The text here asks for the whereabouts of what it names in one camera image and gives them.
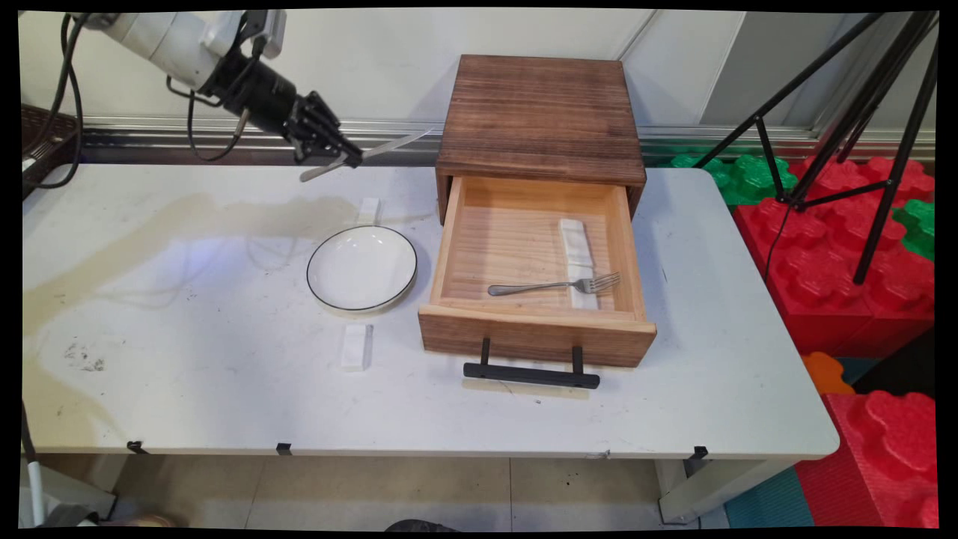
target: wooden top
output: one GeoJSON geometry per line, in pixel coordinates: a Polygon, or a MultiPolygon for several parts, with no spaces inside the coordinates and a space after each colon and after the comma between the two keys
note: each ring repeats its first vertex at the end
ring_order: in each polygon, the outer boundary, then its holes
{"type": "Polygon", "coordinates": [[[463,55],[436,169],[643,186],[622,63],[463,55]]]}

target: black cable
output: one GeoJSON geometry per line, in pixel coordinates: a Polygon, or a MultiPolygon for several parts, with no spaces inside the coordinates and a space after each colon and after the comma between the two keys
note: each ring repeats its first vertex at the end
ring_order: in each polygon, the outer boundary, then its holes
{"type": "MultiPolygon", "coordinates": [[[[182,97],[182,98],[190,99],[190,94],[188,94],[188,93],[186,93],[186,92],[181,92],[181,91],[179,91],[179,90],[177,90],[176,88],[173,87],[173,77],[171,77],[171,76],[169,76],[169,75],[167,75],[167,89],[168,89],[170,92],[172,92],[172,93],[174,93],[174,94],[176,94],[176,95],[178,95],[178,96],[180,96],[180,97],[182,97]]],[[[195,99],[196,99],[197,101],[199,101],[200,103],[206,105],[206,106],[211,106],[212,108],[218,108],[218,107],[220,107],[220,106],[223,105],[223,100],[219,100],[219,103],[213,103],[212,101],[205,100],[205,99],[203,99],[203,98],[201,98],[201,97],[197,97],[197,98],[195,98],[195,99]]]]}
{"type": "MultiPolygon", "coordinates": [[[[70,79],[70,87],[73,89],[73,101],[77,109],[77,146],[74,149],[73,154],[73,163],[70,165],[70,170],[67,171],[66,176],[58,181],[57,183],[40,183],[34,181],[26,181],[21,178],[21,183],[25,185],[30,185],[35,189],[57,189],[63,187],[67,183],[70,183],[70,180],[73,179],[73,176],[77,173],[77,167],[80,165],[80,154],[83,150],[83,103],[80,99],[80,84],[77,82],[77,73],[73,70],[73,49],[77,44],[77,36],[80,34],[80,29],[83,26],[83,22],[89,18],[90,13],[84,13],[78,19],[76,26],[73,29],[73,32],[70,34],[68,39],[66,36],[67,28],[70,24],[70,15],[63,17],[63,24],[60,25],[60,50],[63,52],[63,61],[66,62],[67,68],[67,77],[70,79]]],[[[59,100],[63,100],[63,92],[59,91],[59,100]]],[[[59,110],[60,103],[55,104],[56,109],[59,110]]],[[[44,130],[40,133],[41,135],[49,134],[49,126],[53,124],[53,119],[56,116],[56,112],[51,110],[50,116],[47,118],[47,123],[45,124],[44,130]]],[[[40,140],[45,139],[46,136],[39,137],[40,140]]]]}
{"type": "Polygon", "coordinates": [[[20,399],[20,441],[23,442],[23,453],[27,457],[27,462],[36,460],[36,449],[34,441],[30,438],[30,425],[27,423],[27,405],[20,399]]]}
{"type": "MultiPolygon", "coordinates": [[[[236,90],[237,86],[239,86],[240,83],[243,81],[243,79],[245,79],[249,75],[249,73],[253,70],[253,67],[256,65],[256,63],[260,61],[260,55],[262,54],[262,49],[264,48],[264,46],[265,46],[264,39],[256,40],[256,42],[253,44],[253,57],[248,62],[246,62],[246,65],[242,68],[242,71],[239,72],[239,75],[233,80],[232,83],[230,83],[229,87],[226,88],[226,92],[223,94],[224,96],[228,98],[229,96],[233,95],[233,92],[236,90]]],[[[231,152],[233,148],[237,145],[237,143],[240,141],[240,137],[242,136],[242,130],[243,128],[245,128],[245,120],[240,118],[239,124],[237,125],[237,132],[233,134],[233,138],[230,140],[230,143],[226,146],[226,148],[222,152],[218,153],[217,155],[214,155],[213,157],[203,157],[196,150],[196,144],[193,140],[193,110],[194,110],[194,104],[196,101],[200,101],[201,103],[204,103],[205,100],[197,98],[196,92],[194,92],[193,90],[190,90],[189,97],[190,97],[190,104],[187,107],[187,114],[186,114],[186,138],[190,142],[190,151],[193,152],[193,155],[195,155],[197,159],[200,159],[202,161],[206,161],[206,162],[219,161],[220,159],[228,155],[229,152],[231,152]]]]}
{"type": "MultiPolygon", "coordinates": [[[[59,112],[60,104],[63,102],[63,93],[66,91],[66,80],[69,76],[70,66],[73,64],[73,51],[77,45],[77,37],[80,35],[80,30],[83,28],[83,24],[88,18],[90,18],[90,13],[82,14],[80,19],[77,21],[77,25],[73,27],[73,32],[70,34],[70,38],[67,40],[66,49],[63,50],[63,63],[60,65],[59,81],[57,81],[57,93],[54,95],[54,102],[50,106],[50,116],[47,118],[47,121],[44,122],[40,133],[36,136],[34,141],[27,146],[27,149],[24,151],[24,153],[30,153],[33,150],[36,150],[36,146],[45,140],[47,135],[50,134],[50,127],[53,125],[54,118],[59,112]]],[[[70,26],[70,19],[71,17],[69,13],[63,15],[63,23],[60,25],[61,44],[63,43],[63,36],[66,35],[66,30],[70,26]]]]}
{"type": "Polygon", "coordinates": [[[194,94],[195,92],[190,90],[190,105],[187,108],[187,114],[186,114],[186,138],[187,140],[190,141],[190,150],[193,152],[193,155],[195,155],[196,158],[201,161],[207,161],[207,162],[219,161],[220,159],[225,157],[227,154],[229,154],[229,152],[233,150],[233,147],[237,145],[237,143],[240,141],[240,136],[242,135],[242,131],[238,131],[233,134],[233,139],[230,140],[230,143],[226,146],[226,149],[223,150],[221,153],[214,155],[213,157],[203,157],[202,155],[200,155],[199,152],[196,150],[196,144],[193,141],[193,108],[195,103],[194,94]]]}
{"type": "Polygon", "coordinates": [[[782,226],[779,227],[779,233],[775,235],[775,240],[772,241],[772,245],[768,248],[768,260],[765,261],[765,275],[762,277],[762,282],[768,284],[768,271],[772,267],[772,251],[775,250],[775,244],[778,243],[778,239],[782,237],[782,231],[785,230],[785,223],[788,221],[788,214],[791,213],[791,204],[788,205],[788,209],[785,210],[785,217],[782,218],[782,226]]]}

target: white block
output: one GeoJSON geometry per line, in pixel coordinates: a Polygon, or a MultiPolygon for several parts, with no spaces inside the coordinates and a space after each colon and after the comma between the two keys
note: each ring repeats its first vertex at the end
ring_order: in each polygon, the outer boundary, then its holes
{"type": "MultiPolygon", "coordinates": [[[[594,276],[592,268],[585,266],[576,266],[569,264],[566,266],[570,281],[591,278],[594,276]]],[[[575,287],[569,287],[569,298],[572,300],[573,309],[592,309],[599,310],[599,297],[594,293],[581,293],[575,287]]]]}
{"type": "Polygon", "coordinates": [[[373,326],[350,324],[343,334],[340,368],[346,371],[366,370],[373,348],[373,326]]]}
{"type": "Polygon", "coordinates": [[[357,225],[376,224],[379,217],[379,199],[363,199],[359,205],[359,215],[356,216],[357,225]]]}
{"type": "Polygon", "coordinates": [[[589,252],[589,242],[585,237],[585,225],[574,219],[560,219],[559,232],[562,234],[562,245],[565,247],[565,259],[569,264],[592,268],[592,254],[589,252]]]}

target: black tripod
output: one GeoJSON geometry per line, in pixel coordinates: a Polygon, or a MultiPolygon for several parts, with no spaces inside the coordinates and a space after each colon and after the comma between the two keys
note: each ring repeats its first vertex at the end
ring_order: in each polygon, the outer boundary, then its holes
{"type": "MultiPolygon", "coordinates": [[[[924,40],[931,29],[934,28],[934,26],[938,23],[938,19],[935,18],[935,13],[936,12],[913,12],[911,14],[911,16],[908,18],[908,21],[899,32],[898,36],[895,38],[895,41],[892,42],[891,46],[888,47],[888,50],[885,52],[884,56],[881,57],[878,65],[876,65],[875,70],[872,71],[872,74],[868,77],[868,80],[862,85],[861,89],[848,106],[848,109],[835,125],[832,133],[822,145],[821,151],[815,156],[814,160],[809,166],[808,171],[805,172],[805,175],[802,176],[802,179],[799,180],[798,184],[795,185],[795,188],[792,189],[790,193],[786,193],[785,189],[782,187],[782,179],[779,176],[778,167],[775,166],[775,156],[772,153],[772,146],[768,140],[768,133],[765,131],[763,117],[768,113],[768,111],[770,111],[785,97],[787,97],[788,94],[793,92],[796,88],[798,88],[798,86],[811,77],[811,75],[818,71],[822,65],[825,65],[826,62],[832,59],[849,43],[854,41],[856,37],[868,29],[868,27],[878,20],[883,13],[869,13],[867,16],[861,19],[861,21],[858,22],[858,24],[856,24],[851,30],[849,30],[848,33],[838,39],[831,47],[822,53],[820,57],[818,57],[794,79],[786,84],[785,87],[778,91],[778,93],[772,96],[767,103],[760,106],[759,109],[749,116],[747,120],[742,122],[741,125],[729,133],[729,135],[720,143],[718,143],[718,145],[715,146],[711,152],[699,159],[699,161],[696,163],[696,168],[704,167],[709,161],[719,155],[721,151],[725,150],[730,144],[732,144],[733,141],[739,138],[744,132],[754,125],[759,132],[759,138],[762,140],[762,148],[765,154],[765,159],[768,161],[768,167],[772,175],[772,181],[775,183],[775,199],[783,204],[788,205],[788,211],[786,211],[785,218],[782,221],[782,228],[785,228],[785,223],[788,219],[788,212],[792,208],[794,208],[796,211],[804,211],[806,208],[818,204],[845,199],[847,197],[853,197],[855,195],[861,195],[864,193],[877,191],[879,189],[884,190],[884,193],[882,193],[881,196],[881,202],[878,204],[878,212],[875,215],[875,221],[872,223],[871,231],[868,234],[868,240],[865,243],[865,249],[861,253],[861,258],[858,260],[858,267],[855,270],[854,282],[857,285],[864,283],[865,275],[868,273],[868,268],[872,263],[872,258],[875,256],[875,250],[878,247],[878,240],[881,237],[881,230],[888,219],[888,213],[891,211],[892,202],[895,200],[895,195],[898,192],[899,185],[901,184],[901,176],[904,173],[905,163],[907,162],[908,155],[911,154],[911,150],[915,145],[915,139],[918,137],[919,127],[921,126],[924,114],[928,109],[928,104],[931,102],[931,94],[934,92],[935,84],[938,81],[937,41],[935,42],[935,50],[931,54],[931,61],[928,63],[928,68],[924,72],[924,79],[922,80],[922,86],[918,92],[918,98],[915,100],[915,104],[911,109],[911,115],[908,117],[908,123],[905,126],[904,135],[901,138],[901,144],[899,145],[898,153],[895,155],[895,163],[892,166],[891,174],[889,175],[888,179],[884,181],[877,181],[856,189],[850,189],[848,191],[836,193],[827,197],[822,197],[820,199],[805,200],[805,196],[812,183],[822,172],[822,169],[825,168],[825,165],[828,163],[829,159],[835,155],[835,152],[838,151],[838,146],[846,136],[848,136],[848,141],[845,143],[845,146],[841,149],[841,151],[838,152],[837,161],[841,163],[848,158],[849,153],[851,153],[852,148],[855,146],[855,142],[858,141],[858,137],[861,136],[861,133],[868,126],[868,122],[872,119],[876,109],[878,109],[878,105],[885,97],[885,94],[888,93],[889,88],[891,88],[892,84],[895,82],[895,79],[898,77],[904,65],[908,62],[908,59],[911,58],[912,53],[914,53],[915,49],[918,48],[918,45],[922,42],[922,40],[924,40]]],[[[766,276],[768,272],[767,266],[771,265],[771,252],[768,253],[768,257],[769,261],[765,268],[766,276]]]]}

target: white plate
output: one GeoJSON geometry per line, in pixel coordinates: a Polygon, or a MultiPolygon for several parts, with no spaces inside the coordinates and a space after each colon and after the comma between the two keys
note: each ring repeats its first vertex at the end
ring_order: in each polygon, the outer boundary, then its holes
{"type": "Polygon", "coordinates": [[[306,275],[317,299],[343,311],[372,311],[396,301],[416,276],[416,250],[385,226],[357,226],[312,253],[306,275]]]}

